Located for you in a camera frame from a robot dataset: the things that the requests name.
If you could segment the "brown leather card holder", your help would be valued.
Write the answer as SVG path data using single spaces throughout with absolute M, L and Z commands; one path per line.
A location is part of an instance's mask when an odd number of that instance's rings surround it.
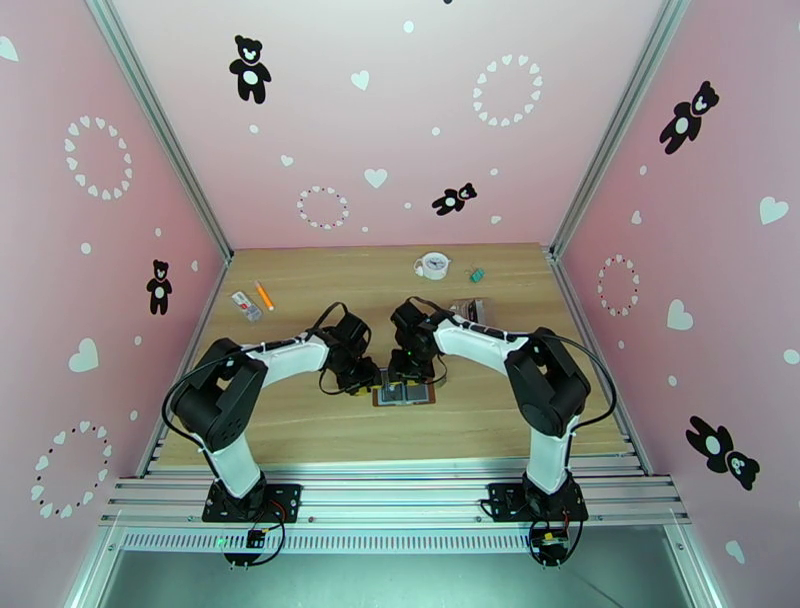
M 374 407 L 429 405 L 435 402 L 435 390 L 432 385 L 390 383 L 372 391 Z

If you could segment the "small white alarm clock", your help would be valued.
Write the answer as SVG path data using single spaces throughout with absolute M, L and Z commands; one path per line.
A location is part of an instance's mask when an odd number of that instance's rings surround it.
M 447 277 L 452 260 L 441 252 L 428 252 L 419 257 L 412 265 L 416 276 L 439 281 Z

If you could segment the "clear small staple box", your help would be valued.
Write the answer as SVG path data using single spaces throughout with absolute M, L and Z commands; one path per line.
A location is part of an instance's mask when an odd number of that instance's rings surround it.
M 262 310 L 245 292 L 233 292 L 231 300 L 249 322 L 254 323 L 262 318 Z

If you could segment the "perforated metal vent strip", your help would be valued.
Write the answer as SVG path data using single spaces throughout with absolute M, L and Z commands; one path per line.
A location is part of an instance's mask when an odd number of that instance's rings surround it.
M 253 554 L 494 554 L 525 553 L 521 529 L 311 530 L 267 532 L 263 551 L 247 549 L 248 530 L 137 528 L 123 533 L 117 547 L 127 551 Z

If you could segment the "black yellow connector module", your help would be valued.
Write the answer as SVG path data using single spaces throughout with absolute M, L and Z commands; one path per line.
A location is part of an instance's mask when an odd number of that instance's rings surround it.
M 532 559 L 545 568 L 561 567 L 571 556 L 571 541 L 564 529 L 531 527 L 528 546 Z

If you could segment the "aluminium rail deck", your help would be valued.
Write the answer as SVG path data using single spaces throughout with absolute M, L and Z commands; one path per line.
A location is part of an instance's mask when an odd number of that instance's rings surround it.
M 300 528 L 483 527 L 478 505 L 494 482 L 520 480 L 521 458 L 305 463 L 266 468 L 270 483 L 299 484 Z M 575 456 L 570 471 L 592 525 L 687 524 L 668 475 L 649 475 L 633 455 Z M 200 527 L 212 482 L 199 467 L 157 467 L 115 481 L 100 510 L 105 526 Z

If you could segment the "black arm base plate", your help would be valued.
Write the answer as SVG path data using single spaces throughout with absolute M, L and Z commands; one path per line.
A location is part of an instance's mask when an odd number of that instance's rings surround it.
M 585 522 L 589 519 L 580 486 L 569 478 L 554 494 L 533 483 L 491 483 L 488 497 L 480 501 L 488 516 L 499 523 Z
M 229 494 L 221 482 L 211 485 L 201 520 L 204 523 L 295 523 L 303 487 L 299 484 L 256 484 L 245 496 Z

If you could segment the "black bear wall sticker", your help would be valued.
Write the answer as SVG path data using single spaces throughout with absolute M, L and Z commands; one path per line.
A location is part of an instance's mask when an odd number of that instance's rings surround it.
M 468 182 L 458 189 L 447 188 L 443 194 L 431 203 L 431 208 L 437 216 L 446 216 L 451 213 L 461 212 L 466 203 L 477 197 L 473 184 Z
M 173 289 L 168 278 L 169 264 L 166 261 L 154 259 L 152 262 L 153 276 L 149 279 L 146 290 L 150 295 L 150 314 L 165 315 L 168 311 L 169 296 Z
M 729 430 L 724 425 L 712 427 L 699 416 L 691 416 L 689 425 L 686 440 L 703 456 L 706 468 L 717 474 L 730 474 L 745 491 L 752 491 L 761 472 L 760 463 L 735 448 Z
M 261 61 L 263 44 L 261 41 L 235 35 L 237 58 L 229 64 L 229 72 L 237 78 L 237 92 L 244 101 L 261 105 L 267 100 L 267 84 L 272 75 Z
M 719 95 L 709 80 L 701 83 L 690 100 L 677 103 L 673 117 L 659 135 L 664 153 L 672 155 L 687 141 L 694 141 L 700 133 L 704 116 L 718 103 Z

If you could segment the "aluminium side rail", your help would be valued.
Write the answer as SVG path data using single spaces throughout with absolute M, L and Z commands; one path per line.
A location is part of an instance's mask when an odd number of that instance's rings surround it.
M 593 363 L 596 372 L 600 373 L 600 382 L 603 386 L 603 394 L 608 402 L 611 402 L 612 392 L 608 380 L 603 376 L 603 371 L 606 371 L 613 381 L 616 391 L 616 407 L 613 413 L 613 418 L 619 427 L 621 434 L 631 446 L 631 451 L 637 457 L 644 474 L 652 476 L 654 474 L 652 464 L 646 449 L 643 447 L 641 438 L 635 429 L 633 421 L 626 408 L 623 400 L 621 389 L 617 380 L 611 371 L 611 366 L 608 359 L 596 338 L 595 332 L 592 329 L 588 316 L 580 302 L 577 291 L 575 290 L 571 279 L 566 272 L 563 260 L 558 258 L 555 254 L 551 253 L 548 248 L 544 249 L 548 264 L 554 274 L 556 283 L 562 293 L 569 313 L 575 323 L 577 332 L 582 340 L 582 343 L 588 348 L 598 359 L 599 363 Z
M 169 264 L 168 278 L 173 291 L 165 315 L 153 316 L 149 310 L 146 285 L 153 276 L 154 259 Z M 158 442 L 168 433 L 161 418 L 162 400 L 197 353 L 200 334 L 227 271 L 216 251 L 205 255 L 158 249 L 146 261 L 147 274 L 134 292 L 139 316 L 133 335 L 141 337 L 142 343 L 133 347 L 129 370 L 131 398 L 126 407 L 128 413 L 138 413 L 136 419 L 129 420 L 131 445 L 136 455 L 133 474 L 148 469 Z

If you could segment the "aluminium frame post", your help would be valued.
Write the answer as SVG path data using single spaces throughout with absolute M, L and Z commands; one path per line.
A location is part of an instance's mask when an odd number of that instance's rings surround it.
M 144 64 L 124 27 L 113 0 L 83 0 L 115 58 L 140 109 L 162 146 L 195 212 L 229 266 L 234 250 L 225 236 L 167 113 L 148 77 Z
M 642 50 L 611 115 L 564 218 L 546 247 L 548 260 L 557 265 L 565 256 L 625 134 L 645 98 L 692 0 L 662 0 Z

